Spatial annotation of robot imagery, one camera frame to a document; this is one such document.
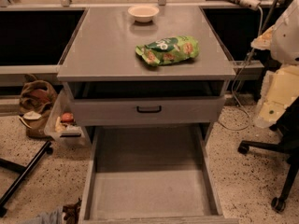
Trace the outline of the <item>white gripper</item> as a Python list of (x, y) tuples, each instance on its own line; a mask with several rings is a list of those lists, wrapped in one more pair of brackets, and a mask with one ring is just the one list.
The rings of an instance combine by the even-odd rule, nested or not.
[(299, 97), (299, 0), (293, 0), (274, 26), (250, 43), (254, 49), (270, 49), (282, 65), (276, 72), (267, 71), (261, 88), (253, 123), (259, 128), (274, 125)]

